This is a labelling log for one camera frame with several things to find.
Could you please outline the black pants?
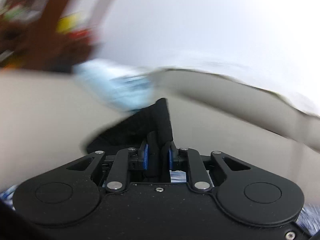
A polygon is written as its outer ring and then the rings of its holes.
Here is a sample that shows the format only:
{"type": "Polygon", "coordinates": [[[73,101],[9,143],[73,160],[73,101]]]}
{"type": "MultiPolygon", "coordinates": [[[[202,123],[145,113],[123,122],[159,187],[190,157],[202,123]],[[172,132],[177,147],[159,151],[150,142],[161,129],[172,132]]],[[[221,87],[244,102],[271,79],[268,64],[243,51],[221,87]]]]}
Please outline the black pants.
{"type": "Polygon", "coordinates": [[[143,183],[169,183],[169,148],[173,142],[167,100],[161,98],[132,116],[87,139],[86,153],[104,151],[115,155],[119,150],[148,144],[148,169],[131,170],[130,180],[143,183]]]}

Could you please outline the light blue garment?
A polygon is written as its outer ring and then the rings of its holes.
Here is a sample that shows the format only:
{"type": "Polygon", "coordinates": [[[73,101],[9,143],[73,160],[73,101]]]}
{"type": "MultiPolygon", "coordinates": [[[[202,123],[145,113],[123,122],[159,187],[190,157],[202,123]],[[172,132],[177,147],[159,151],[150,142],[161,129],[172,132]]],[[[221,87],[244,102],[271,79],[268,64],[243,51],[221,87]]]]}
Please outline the light blue garment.
{"type": "Polygon", "coordinates": [[[154,84],[150,71],[95,58],[73,66],[75,79],[101,103],[124,112],[148,106],[154,84]]]}

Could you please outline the red box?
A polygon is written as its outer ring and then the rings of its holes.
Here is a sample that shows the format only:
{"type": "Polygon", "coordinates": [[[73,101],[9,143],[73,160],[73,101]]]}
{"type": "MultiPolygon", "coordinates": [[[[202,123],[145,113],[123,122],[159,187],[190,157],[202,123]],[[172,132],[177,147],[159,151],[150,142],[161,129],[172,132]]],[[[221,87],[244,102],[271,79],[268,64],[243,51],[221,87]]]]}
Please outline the red box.
{"type": "Polygon", "coordinates": [[[79,29],[69,32],[67,36],[71,40],[84,40],[89,43],[92,39],[92,31],[91,29],[79,29]]]}

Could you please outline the yellow object on shelf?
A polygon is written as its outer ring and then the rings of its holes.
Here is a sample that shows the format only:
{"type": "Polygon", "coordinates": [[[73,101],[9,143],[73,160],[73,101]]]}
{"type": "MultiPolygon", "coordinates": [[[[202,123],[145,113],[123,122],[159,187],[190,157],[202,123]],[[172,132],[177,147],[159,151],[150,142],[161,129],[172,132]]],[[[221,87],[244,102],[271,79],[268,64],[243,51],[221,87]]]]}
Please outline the yellow object on shelf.
{"type": "Polygon", "coordinates": [[[57,22],[56,32],[60,34],[67,34],[83,23],[83,18],[80,14],[70,14],[60,18],[57,22]]]}

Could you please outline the brown wooden shelf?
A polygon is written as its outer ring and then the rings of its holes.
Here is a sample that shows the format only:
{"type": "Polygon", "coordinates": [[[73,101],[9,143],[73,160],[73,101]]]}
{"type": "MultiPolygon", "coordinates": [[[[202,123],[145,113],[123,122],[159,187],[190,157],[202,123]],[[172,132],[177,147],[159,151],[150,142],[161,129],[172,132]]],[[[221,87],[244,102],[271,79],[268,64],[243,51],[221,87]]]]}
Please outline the brown wooden shelf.
{"type": "Polygon", "coordinates": [[[70,73],[96,48],[100,22],[112,1],[1,0],[1,71],[70,73]],[[58,20],[75,13],[83,23],[74,30],[91,29],[89,43],[56,32],[58,20]]]}

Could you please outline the blue white patterned cloth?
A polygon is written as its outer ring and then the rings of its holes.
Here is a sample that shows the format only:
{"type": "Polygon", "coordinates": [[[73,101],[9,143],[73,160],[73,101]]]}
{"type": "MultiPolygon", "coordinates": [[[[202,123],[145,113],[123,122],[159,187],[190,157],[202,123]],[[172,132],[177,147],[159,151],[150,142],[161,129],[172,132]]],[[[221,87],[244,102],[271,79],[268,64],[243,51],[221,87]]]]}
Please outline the blue white patterned cloth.
{"type": "MultiPolygon", "coordinates": [[[[183,171],[170,171],[170,179],[172,183],[185,183],[186,173],[183,171]]],[[[10,209],[15,211],[13,205],[13,194],[18,185],[12,185],[4,191],[1,191],[1,201],[10,209]]],[[[296,223],[311,236],[319,232],[319,205],[305,204],[299,214],[296,223]]]]}

